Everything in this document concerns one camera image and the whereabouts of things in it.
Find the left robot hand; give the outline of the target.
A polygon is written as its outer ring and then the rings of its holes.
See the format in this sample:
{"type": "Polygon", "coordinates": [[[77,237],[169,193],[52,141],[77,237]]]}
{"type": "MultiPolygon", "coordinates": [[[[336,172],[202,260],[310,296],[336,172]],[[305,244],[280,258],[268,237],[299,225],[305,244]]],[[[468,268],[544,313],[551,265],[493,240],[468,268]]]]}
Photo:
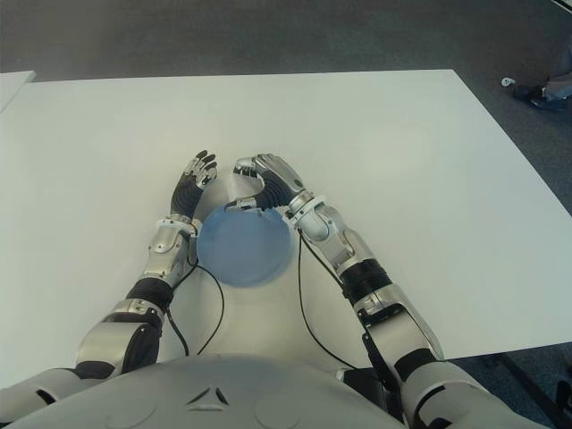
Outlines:
{"type": "Polygon", "coordinates": [[[191,219],[211,182],[217,177],[215,154],[203,150],[186,165],[171,198],[170,213],[191,219]]]}

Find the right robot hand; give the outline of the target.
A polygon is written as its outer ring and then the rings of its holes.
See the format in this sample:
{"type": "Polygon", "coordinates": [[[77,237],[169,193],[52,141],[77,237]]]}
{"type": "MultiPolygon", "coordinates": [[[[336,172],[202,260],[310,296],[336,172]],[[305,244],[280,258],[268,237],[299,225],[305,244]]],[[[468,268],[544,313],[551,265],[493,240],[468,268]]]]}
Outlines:
{"type": "Polygon", "coordinates": [[[266,210],[288,206],[306,188],[298,174],[281,157],[259,154],[236,161],[234,174],[257,178],[263,188],[250,197],[237,198],[228,203],[226,211],[266,210]]]}

